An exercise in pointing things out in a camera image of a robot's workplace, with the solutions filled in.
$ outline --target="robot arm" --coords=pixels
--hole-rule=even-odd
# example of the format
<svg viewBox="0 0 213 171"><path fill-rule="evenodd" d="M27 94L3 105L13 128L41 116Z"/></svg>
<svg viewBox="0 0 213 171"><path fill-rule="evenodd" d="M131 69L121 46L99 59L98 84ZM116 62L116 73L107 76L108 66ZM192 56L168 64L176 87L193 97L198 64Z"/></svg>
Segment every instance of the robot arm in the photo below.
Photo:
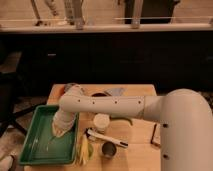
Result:
<svg viewBox="0 0 213 171"><path fill-rule="evenodd" d="M60 118L70 121L68 116L76 112L117 114L159 122L162 171L213 170L212 112L205 99L192 90L175 90L162 97L88 97L76 85L61 97L55 124Z"/></svg>

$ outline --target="green plastic tray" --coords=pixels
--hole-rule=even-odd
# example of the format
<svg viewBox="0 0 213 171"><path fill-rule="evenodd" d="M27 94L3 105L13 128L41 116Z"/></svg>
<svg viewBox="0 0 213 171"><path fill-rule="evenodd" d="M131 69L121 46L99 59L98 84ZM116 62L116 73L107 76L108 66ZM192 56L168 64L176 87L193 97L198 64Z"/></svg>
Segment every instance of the green plastic tray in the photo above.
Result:
<svg viewBox="0 0 213 171"><path fill-rule="evenodd" d="M58 106L42 105L36 108L19 158L20 165L68 164L74 161L78 114L73 128L50 142L53 137L52 118L57 110Z"/></svg>

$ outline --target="wooden table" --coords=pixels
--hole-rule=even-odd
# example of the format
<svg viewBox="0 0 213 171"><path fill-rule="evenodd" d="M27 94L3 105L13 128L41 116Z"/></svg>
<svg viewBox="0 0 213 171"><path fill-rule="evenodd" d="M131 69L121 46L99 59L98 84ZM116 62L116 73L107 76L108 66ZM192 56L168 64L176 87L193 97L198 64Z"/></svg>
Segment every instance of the wooden table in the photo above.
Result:
<svg viewBox="0 0 213 171"><path fill-rule="evenodd" d="M112 84L83 84L85 93L103 92L109 88L123 87L124 96L156 95L153 85L112 85ZM49 95L47 104L57 104L63 94L64 85L55 84ZM80 113L78 139L85 128L93 125L92 113ZM101 157L100 149L103 142L91 142L94 153L91 160L85 166L76 164L60 166L25 166L25 171L160 171L160 149L150 144L154 123L133 119L133 126L127 121L119 120L110 122L106 135L128 141L128 148L117 148L113 159Z"/></svg>

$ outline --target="tray rim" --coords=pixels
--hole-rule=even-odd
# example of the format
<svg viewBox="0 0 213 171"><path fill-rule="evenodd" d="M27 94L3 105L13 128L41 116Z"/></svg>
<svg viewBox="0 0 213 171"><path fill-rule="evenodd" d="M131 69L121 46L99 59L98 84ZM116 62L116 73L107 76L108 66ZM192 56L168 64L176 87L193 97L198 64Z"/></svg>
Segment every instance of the tray rim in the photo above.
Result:
<svg viewBox="0 0 213 171"><path fill-rule="evenodd" d="M76 154L76 148L73 148L73 152L71 153L71 157L69 159L67 159L66 161L55 161L53 160L53 163L51 162L47 162L45 160L41 160L41 161L26 161L24 160L23 161L23 152L26 148L26 145L28 143L28 139L30 137L29 133L31 132L32 130L32 127L33 127L33 123L34 123L34 120L36 118L36 115L38 113L38 110L40 110L41 108L48 108L48 107L55 107L55 108L58 108L59 106L58 105L39 105L36 107L36 109L34 110L34 114L33 114L33 117L32 117L32 120L31 120L31 123L30 123L30 126L28 128L28 131L27 131L27 135L25 137L25 140L24 140L24 143L23 143L23 146L22 146L22 150L21 150L21 154L20 154L20 157L19 157L19 160L18 160L18 163L19 165L21 166L33 166L33 165L61 165L61 164L71 164L75 161L75 154ZM75 124L76 124L76 128L75 128L75 139L74 139L74 147L76 146L76 143L77 143L77 134L78 134L78 122L79 122L79 113L76 114L76 121L75 121Z"/></svg>

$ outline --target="black cabinet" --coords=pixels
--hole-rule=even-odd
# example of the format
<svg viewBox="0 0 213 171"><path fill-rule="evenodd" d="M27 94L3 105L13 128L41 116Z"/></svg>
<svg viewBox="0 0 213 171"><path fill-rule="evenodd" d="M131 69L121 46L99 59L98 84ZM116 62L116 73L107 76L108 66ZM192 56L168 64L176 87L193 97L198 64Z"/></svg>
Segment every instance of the black cabinet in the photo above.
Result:
<svg viewBox="0 0 213 171"><path fill-rule="evenodd" d="M14 35L5 38L23 51L18 72L35 95L68 82L213 88L211 31L22 35L21 43Z"/></svg>

